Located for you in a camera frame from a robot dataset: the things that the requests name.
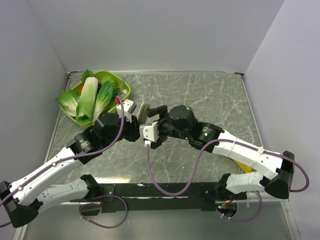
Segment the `beige remote control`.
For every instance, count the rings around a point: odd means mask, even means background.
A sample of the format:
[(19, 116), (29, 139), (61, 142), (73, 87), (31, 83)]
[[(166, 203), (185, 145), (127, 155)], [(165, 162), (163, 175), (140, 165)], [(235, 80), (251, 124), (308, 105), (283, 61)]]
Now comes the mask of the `beige remote control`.
[(140, 110), (139, 110), (139, 115), (137, 117), (137, 121), (140, 125), (143, 125), (146, 123), (146, 120), (148, 118), (148, 110), (151, 108), (151, 105), (148, 103), (142, 103)]

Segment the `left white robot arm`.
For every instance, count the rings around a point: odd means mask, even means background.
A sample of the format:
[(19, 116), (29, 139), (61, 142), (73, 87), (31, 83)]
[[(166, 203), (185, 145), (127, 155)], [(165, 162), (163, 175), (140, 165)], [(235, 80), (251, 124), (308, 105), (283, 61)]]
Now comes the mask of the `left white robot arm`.
[(128, 113), (104, 113), (94, 125), (77, 134), (62, 150), (45, 164), (27, 176), (14, 181), (0, 183), (0, 204), (8, 214), (8, 224), (14, 228), (33, 221), (40, 211), (51, 206), (85, 198), (95, 200), (99, 188), (88, 183), (88, 178), (62, 185), (50, 186), (67, 173), (87, 164), (102, 155), (116, 142), (125, 139), (135, 142), (140, 137), (136, 116)]

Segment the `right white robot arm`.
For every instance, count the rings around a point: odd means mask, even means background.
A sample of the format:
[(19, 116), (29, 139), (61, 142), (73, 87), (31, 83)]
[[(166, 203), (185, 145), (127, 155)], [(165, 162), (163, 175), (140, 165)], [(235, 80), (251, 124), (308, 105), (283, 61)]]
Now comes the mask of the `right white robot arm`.
[(183, 139), (201, 153), (221, 155), (253, 169), (251, 173), (225, 173), (209, 192), (210, 198), (227, 201), (255, 191), (264, 191), (278, 199), (289, 198), (294, 175), (293, 153), (268, 152), (217, 125), (198, 121), (193, 111), (184, 105), (171, 110), (165, 105), (149, 109), (147, 116), (154, 115), (159, 116), (157, 121), (139, 128), (144, 145), (149, 149), (158, 148), (168, 137)]

